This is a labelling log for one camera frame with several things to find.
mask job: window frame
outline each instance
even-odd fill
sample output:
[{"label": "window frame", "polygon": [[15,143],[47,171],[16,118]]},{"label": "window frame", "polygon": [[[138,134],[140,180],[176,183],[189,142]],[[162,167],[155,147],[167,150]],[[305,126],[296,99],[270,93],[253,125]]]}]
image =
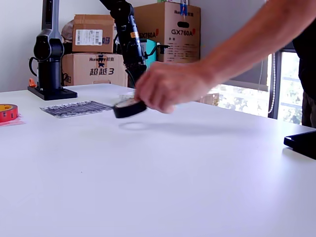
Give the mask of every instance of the window frame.
[{"label": "window frame", "polygon": [[[279,51],[275,52],[276,57],[276,90],[275,90],[275,101],[272,112],[268,114],[268,117],[271,119],[278,119],[278,111],[279,111],[279,102],[280,102],[280,90],[281,90],[281,69],[282,69],[282,53],[296,53],[294,49],[293,42],[289,43],[287,46],[283,47]],[[273,87],[274,87],[274,68],[271,68],[271,83],[270,83],[270,98],[269,98],[269,109],[272,106],[273,101]]]}]

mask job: teal object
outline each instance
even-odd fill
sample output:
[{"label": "teal object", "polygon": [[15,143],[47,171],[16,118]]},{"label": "teal object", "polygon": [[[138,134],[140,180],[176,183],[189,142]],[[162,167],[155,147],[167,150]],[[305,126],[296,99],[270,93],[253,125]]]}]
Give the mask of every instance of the teal object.
[{"label": "teal object", "polygon": [[[141,39],[141,46],[143,52],[147,52],[147,54],[150,54],[152,50],[156,47],[157,43],[155,41],[152,41],[150,39]],[[147,69],[151,66],[153,62],[157,61],[157,52],[155,51],[152,56],[149,56],[148,59],[145,61],[145,64],[147,66]]]}]

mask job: black tablet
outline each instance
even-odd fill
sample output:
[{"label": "black tablet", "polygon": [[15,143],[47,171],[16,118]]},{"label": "black tablet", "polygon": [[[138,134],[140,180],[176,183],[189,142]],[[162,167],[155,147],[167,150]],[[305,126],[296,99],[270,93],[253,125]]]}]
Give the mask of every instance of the black tablet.
[{"label": "black tablet", "polygon": [[295,152],[316,159],[316,131],[286,137],[284,144]]}]

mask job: person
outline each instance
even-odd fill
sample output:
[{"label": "person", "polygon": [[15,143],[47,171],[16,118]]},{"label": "person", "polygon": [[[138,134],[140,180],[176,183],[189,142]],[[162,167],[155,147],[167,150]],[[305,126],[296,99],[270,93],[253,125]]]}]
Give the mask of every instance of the person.
[{"label": "person", "polygon": [[300,58],[299,78],[304,90],[302,125],[316,128],[316,20],[293,40],[293,45]]},{"label": "person", "polygon": [[251,69],[296,38],[316,18],[316,0],[269,0],[238,32],[204,59],[155,63],[136,83],[135,99],[162,113],[196,101],[211,88]]}]

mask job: orange object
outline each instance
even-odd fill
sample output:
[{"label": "orange object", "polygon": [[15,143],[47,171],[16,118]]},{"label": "orange object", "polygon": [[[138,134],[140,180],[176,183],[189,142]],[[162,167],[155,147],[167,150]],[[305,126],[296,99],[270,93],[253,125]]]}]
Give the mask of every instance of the orange object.
[{"label": "orange object", "polygon": [[35,81],[34,81],[33,78],[30,78],[30,79],[29,79],[29,86],[30,86],[30,87],[36,87],[36,84],[35,84]]},{"label": "orange object", "polygon": [[18,107],[16,105],[0,104],[0,122],[8,122],[19,117]]}]

